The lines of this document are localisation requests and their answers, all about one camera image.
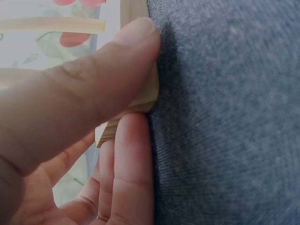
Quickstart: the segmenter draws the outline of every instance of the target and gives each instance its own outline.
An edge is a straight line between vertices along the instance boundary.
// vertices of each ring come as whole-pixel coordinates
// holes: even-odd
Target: wooden slat
[[[13,31],[52,31],[100,34],[105,31],[105,20],[58,16],[0,20],[0,33]]]

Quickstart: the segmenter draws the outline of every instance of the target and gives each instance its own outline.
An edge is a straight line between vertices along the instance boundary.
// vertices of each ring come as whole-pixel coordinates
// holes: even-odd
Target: finger
[[[100,182],[99,182],[99,159],[93,174],[83,186],[77,197],[60,206],[66,215],[76,224],[85,225],[93,221],[98,213]]]
[[[58,155],[134,99],[159,53],[149,18],[97,52],[41,72],[0,96],[0,157],[22,175]]]
[[[94,143],[94,132],[91,132],[70,148],[41,165],[49,176],[52,187],[71,169],[79,157]]]
[[[105,222],[107,222],[111,216],[114,178],[113,164],[114,141],[108,141],[101,146],[99,156],[99,179],[101,188],[98,203],[98,217]]]
[[[144,115],[129,114],[120,120],[114,160],[112,211],[107,224],[152,225],[152,154]]]

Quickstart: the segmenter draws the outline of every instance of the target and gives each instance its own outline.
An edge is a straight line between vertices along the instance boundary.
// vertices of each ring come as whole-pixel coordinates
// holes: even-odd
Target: green leaf
[[[23,64],[31,63],[39,58],[39,54],[35,53],[24,60]]]

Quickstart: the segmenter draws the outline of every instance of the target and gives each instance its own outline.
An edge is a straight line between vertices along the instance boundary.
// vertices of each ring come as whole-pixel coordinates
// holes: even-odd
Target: textile surface
[[[300,224],[300,1],[148,5],[156,224]]]

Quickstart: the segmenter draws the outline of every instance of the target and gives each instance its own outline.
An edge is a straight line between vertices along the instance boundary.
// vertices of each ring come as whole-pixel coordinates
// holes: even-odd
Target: fingernail
[[[125,26],[113,41],[123,45],[136,45],[155,31],[154,22],[147,17],[138,18]]]

